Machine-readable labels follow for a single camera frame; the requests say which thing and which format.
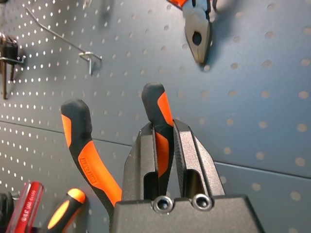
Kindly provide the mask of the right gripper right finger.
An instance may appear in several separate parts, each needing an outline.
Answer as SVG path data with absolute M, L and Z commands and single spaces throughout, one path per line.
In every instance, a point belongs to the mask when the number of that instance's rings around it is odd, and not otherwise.
M 189 125 L 175 119 L 173 138 L 180 196 L 193 198 L 196 194 L 208 197 L 225 195 L 211 155 Z

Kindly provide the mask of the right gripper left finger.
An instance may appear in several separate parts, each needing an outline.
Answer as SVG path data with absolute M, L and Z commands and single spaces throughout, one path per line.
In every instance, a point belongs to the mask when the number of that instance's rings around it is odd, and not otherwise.
M 125 161 L 122 200 L 154 200 L 159 196 L 155 133 L 151 123 L 140 129 Z

